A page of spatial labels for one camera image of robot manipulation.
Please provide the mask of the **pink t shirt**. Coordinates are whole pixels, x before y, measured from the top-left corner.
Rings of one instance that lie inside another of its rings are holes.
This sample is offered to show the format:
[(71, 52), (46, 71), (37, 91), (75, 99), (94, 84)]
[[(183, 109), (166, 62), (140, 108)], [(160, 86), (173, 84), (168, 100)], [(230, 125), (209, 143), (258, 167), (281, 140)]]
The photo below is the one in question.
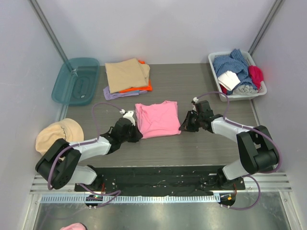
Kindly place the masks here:
[(159, 104), (135, 104), (138, 129), (143, 139), (179, 135), (180, 122), (175, 101)]

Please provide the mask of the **lavender t shirt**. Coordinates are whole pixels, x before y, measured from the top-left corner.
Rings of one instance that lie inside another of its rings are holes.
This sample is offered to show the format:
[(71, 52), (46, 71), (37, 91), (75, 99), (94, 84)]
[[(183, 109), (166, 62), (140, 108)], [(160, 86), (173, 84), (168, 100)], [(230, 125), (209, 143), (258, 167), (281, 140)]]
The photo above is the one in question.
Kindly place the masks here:
[(142, 93), (111, 93), (109, 87), (103, 89), (104, 97), (107, 101), (114, 100), (117, 98), (128, 97), (128, 96), (138, 96), (140, 94), (147, 93), (147, 91), (142, 91)]

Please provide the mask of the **orange t shirt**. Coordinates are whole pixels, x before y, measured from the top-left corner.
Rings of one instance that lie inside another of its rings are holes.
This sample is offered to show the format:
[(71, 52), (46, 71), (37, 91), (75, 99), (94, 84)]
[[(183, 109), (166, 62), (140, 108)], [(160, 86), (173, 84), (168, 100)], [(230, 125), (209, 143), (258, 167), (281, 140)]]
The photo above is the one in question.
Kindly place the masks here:
[(153, 90), (152, 85), (151, 85), (151, 81), (149, 79), (150, 66), (147, 65), (142, 60), (138, 60), (138, 62), (140, 63), (141, 67), (143, 68), (143, 72), (145, 74), (145, 80), (147, 82), (147, 85), (144, 86), (144, 87), (129, 88), (129, 89), (120, 91), (119, 93), (128, 93), (128, 92), (132, 92), (132, 91), (152, 91)]

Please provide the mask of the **beige t shirt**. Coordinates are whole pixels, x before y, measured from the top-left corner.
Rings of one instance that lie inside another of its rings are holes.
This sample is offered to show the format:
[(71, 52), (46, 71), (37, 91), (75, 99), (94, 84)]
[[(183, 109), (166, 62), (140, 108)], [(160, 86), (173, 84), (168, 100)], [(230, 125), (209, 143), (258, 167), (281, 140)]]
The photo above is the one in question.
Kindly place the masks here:
[(150, 66), (141, 64), (136, 58), (118, 63), (106, 63), (105, 68), (111, 93), (146, 87), (149, 84)]

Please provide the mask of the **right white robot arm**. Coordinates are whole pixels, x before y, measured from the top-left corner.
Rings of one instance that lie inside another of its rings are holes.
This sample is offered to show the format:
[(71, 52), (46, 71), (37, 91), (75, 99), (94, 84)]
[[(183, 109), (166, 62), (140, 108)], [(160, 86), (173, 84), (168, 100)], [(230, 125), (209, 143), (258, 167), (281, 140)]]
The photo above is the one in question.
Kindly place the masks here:
[(255, 173), (269, 173), (280, 163), (280, 154), (265, 126), (245, 126), (214, 114), (207, 100), (192, 101), (193, 109), (180, 126), (180, 131), (198, 132), (200, 128), (234, 141), (239, 159), (217, 172), (217, 185), (228, 189), (234, 180)]

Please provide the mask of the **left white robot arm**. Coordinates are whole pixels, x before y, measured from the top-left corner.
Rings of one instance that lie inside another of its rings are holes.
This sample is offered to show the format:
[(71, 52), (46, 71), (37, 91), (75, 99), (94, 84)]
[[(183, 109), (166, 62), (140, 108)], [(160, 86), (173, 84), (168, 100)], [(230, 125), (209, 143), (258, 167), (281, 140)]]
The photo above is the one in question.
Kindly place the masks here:
[(49, 190), (61, 189), (69, 183), (81, 183), (91, 191), (97, 191), (101, 188), (102, 179), (93, 168), (80, 166), (79, 162), (111, 154), (123, 143), (136, 143), (141, 138), (135, 119), (122, 117), (98, 138), (71, 143), (62, 138), (56, 140), (38, 161), (35, 170), (47, 181)]

